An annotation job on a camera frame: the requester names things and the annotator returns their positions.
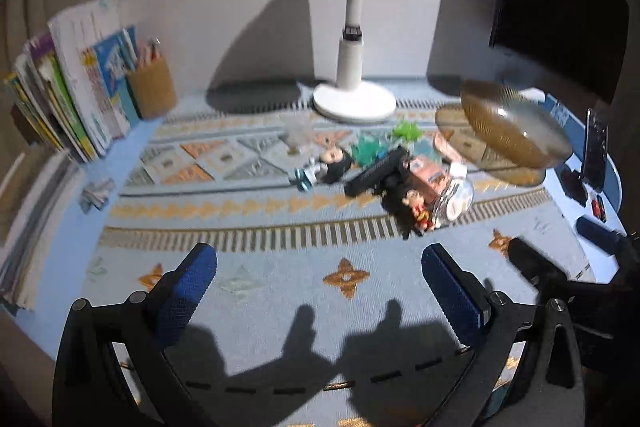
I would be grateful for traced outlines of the row of upright books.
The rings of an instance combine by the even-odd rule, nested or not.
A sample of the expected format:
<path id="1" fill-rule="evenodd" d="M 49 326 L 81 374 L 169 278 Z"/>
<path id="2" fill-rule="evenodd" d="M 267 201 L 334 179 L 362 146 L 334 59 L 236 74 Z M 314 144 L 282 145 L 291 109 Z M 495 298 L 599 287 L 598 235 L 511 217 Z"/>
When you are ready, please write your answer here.
<path id="1" fill-rule="evenodd" d="M 140 121 L 128 79 L 137 61 L 137 31 L 120 19 L 119 0 L 92 0 L 24 43 L 6 87 L 40 140 L 93 162 Z"/>

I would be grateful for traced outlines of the white small cube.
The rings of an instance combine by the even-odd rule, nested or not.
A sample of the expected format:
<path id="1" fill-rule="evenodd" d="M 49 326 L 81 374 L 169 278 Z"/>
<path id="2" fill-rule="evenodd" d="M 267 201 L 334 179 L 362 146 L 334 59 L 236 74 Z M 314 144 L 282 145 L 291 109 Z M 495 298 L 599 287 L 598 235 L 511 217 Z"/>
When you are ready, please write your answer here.
<path id="1" fill-rule="evenodd" d="M 465 179 L 468 175 L 468 167 L 462 164 L 462 162 L 453 161 L 449 165 L 448 172 L 452 179 Z"/>

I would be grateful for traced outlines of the pink card box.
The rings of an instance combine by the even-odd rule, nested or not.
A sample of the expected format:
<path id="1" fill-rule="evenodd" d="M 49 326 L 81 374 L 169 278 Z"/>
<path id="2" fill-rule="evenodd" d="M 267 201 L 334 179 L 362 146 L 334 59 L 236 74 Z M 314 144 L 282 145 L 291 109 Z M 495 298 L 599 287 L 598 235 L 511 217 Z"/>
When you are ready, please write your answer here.
<path id="1" fill-rule="evenodd" d="M 412 179 L 435 196 L 442 195 L 449 184 L 450 176 L 445 167 L 426 156 L 411 158 L 408 168 Z"/>

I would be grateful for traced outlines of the white desk lamp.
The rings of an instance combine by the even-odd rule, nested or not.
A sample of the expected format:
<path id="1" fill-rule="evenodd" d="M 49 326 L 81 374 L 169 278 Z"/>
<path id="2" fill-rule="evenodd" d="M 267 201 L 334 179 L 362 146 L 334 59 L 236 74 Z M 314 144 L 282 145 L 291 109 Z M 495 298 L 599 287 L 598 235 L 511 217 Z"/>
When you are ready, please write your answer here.
<path id="1" fill-rule="evenodd" d="M 390 80 L 424 77 L 442 0 L 346 0 L 334 79 L 314 107 L 337 121 L 373 124 L 393 115 Z"/>

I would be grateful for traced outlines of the brown pen holder cup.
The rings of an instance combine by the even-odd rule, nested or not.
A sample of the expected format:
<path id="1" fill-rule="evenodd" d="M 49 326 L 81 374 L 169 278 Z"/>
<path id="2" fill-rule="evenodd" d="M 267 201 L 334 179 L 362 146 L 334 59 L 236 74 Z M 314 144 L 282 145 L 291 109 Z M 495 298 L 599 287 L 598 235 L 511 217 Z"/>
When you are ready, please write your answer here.
<path id="1" fill-rule="evenodd" d="M 128 72 L 128 82 L 143 120 L 165 116 L 178 102 L 174 82 L 158 39 L 151 39 L 139 51 L 136 67 Z"/>

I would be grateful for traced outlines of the folded paper crane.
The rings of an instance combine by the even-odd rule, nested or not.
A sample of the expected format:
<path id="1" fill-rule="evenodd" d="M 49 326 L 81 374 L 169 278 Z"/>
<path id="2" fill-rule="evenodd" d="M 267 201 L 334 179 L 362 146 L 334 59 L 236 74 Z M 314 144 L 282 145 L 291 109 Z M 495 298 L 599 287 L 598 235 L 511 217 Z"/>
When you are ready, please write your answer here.
<path id="1" fill-rule="evenodd" d="M 79 197 L 82 212 L 86 215 L 93 209 L 102 211 L 108 205 L 115 186 L 116 183 L 112 178 L 106 178 L 98 183 L 88 183 Z"/>

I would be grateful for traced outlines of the clear plastic toy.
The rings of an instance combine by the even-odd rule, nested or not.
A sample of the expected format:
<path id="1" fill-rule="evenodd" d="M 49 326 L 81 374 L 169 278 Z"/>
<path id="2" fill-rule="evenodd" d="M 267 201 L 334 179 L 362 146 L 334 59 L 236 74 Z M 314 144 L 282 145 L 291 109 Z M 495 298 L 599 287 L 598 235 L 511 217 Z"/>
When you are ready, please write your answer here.
<path id="1" fill-rule="evenodd" d="M 314 127 L 307 117 L 286 117 L 281 140 L 288 148 L 288 155 L 297 156 L 314 139 Z"/>

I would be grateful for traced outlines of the teal plastic toy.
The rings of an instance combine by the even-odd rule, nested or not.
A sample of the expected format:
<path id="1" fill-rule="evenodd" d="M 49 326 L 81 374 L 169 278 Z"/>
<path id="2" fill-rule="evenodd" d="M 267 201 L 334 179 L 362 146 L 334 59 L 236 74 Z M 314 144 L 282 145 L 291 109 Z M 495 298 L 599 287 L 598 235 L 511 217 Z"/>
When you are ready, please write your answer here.
<path id="1" fill-rule="evenodd" d="M 350 156 L 359 167 L 368 167 L 386 154 L 390 138 L 386 133 L 360 133 L 350 146 Z"/>

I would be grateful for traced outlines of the small red black object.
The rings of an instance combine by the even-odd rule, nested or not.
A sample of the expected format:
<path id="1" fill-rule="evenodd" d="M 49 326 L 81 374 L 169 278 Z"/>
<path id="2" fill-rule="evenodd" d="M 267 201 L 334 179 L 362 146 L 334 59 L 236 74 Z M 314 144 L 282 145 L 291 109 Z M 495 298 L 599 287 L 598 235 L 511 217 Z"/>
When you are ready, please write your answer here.
<path id="1" fill-rule="evenodd" d="M 590 202 L 591 202 L 591 210 L 593 217 L 597 220 L 605 223 L 608 221 L 608 217 L 606 217 L 605 205 L 602 199 L 602 196 L 596 192 L 592 192 L 590 194 Z"/>

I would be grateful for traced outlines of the amber ribbed glass bowl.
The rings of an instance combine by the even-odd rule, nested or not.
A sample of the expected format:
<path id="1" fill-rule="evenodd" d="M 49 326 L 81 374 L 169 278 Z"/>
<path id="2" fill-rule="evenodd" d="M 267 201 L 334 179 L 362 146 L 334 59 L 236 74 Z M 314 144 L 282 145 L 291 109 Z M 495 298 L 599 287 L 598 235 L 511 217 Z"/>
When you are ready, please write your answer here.
<path id="1" fill-rule="evenodd" d="M 573 154 L 560 124 L 538 103 L 514 89 L 468 79 L 462 83 L 460 101 L 476 135 L 518 167 L 547 170 Z"/>

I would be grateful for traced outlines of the black rectangular box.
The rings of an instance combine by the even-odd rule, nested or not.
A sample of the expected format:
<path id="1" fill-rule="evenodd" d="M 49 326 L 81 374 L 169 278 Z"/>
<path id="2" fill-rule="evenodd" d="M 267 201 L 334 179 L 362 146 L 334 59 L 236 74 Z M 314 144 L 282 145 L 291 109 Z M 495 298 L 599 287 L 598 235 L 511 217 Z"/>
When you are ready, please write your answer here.
<path id="1" fill-rule="evenodd" d="M 408 150 L 402 146 L 389 150 L 369 167 L 360 171 L 355 178 L 345 183 L 345 195 L 348 197 L 357 197 L 363 192 L 380 185 L 389 176 L 398 173 L 408 156 Z"/>

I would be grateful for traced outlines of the light green plastic toy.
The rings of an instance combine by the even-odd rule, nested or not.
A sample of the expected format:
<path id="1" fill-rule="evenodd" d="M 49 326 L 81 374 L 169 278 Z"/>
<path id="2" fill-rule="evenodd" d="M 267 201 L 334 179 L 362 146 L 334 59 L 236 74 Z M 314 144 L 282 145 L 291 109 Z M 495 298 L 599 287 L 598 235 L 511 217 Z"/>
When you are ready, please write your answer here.
<path id="1" fill-rule="evenodd" d="M 399 121 L 390 132 L 390 137 L 395 142 L 406 144 L 418 142 L 422 138 L 422 135 L 423 132 L 415 121 L 405 119 Z"/>

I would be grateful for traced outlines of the blue lego piece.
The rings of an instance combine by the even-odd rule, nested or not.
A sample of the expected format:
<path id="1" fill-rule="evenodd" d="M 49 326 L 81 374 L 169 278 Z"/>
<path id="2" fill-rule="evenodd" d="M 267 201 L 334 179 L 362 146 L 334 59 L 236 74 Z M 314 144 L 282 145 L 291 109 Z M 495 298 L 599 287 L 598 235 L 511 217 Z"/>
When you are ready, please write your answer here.
<path id="1" fill-rule="evenodd" d="M 562 128 L 566 126 L 570 117 L 572 117 L 570 110 L 551 94 L 546 95 L 542 107 Z"/>

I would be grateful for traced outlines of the patterned blue table mat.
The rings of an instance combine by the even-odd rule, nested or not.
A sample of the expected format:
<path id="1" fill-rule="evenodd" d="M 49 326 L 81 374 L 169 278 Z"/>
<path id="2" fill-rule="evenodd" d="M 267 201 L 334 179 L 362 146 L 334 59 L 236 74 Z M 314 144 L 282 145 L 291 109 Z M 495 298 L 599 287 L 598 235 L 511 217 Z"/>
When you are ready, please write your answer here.
<path id="1" fill-rule="evenodd" d="M 314 139 L 297 156 L 286 117 Z M 412 426 L 469 355 L 423 280 L 421 254 L 444 246 L 463 269 L 518 303 L 535 289 L 503 256 L 520 236 L 572 279 L 593 273 L 570 222 L 543 185 L 470 172 L 471 208 L 403 239 L 382 195 L 341 184 L 301 192 L 293 170 L 360 133 L 303 102 L 221 113 L 184 101 L 158 126 L 111 208 L 81 292 L 97 306 L 149 291 L 197 243 L 217 272 L 167 352 L 221 426 Z"/>

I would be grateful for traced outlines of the red cartoon figurine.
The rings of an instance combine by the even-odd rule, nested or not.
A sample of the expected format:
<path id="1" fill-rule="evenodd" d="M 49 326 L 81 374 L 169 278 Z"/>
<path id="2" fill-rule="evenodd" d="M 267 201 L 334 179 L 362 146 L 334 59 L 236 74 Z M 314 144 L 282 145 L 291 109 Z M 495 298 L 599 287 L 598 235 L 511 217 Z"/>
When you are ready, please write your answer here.
<path id="1" fill-rule="evenodd" d="M 422 236 L 436 228 L 434 210 L 438 195 L 428 186 L 393 178 L 386 182 L 382 204 L 394 217 L 403 239 Z"/>

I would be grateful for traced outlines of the black monitor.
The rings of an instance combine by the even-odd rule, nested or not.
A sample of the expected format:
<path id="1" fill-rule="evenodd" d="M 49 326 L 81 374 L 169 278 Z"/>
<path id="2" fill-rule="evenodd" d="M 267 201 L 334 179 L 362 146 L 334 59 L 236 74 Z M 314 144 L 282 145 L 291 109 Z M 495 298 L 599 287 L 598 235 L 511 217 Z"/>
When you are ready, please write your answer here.
<path id="1" fill-rule="evenodd" d="M 628 22 L 626 0 L 497 0 L 489 43 L 612 102 Z"/>

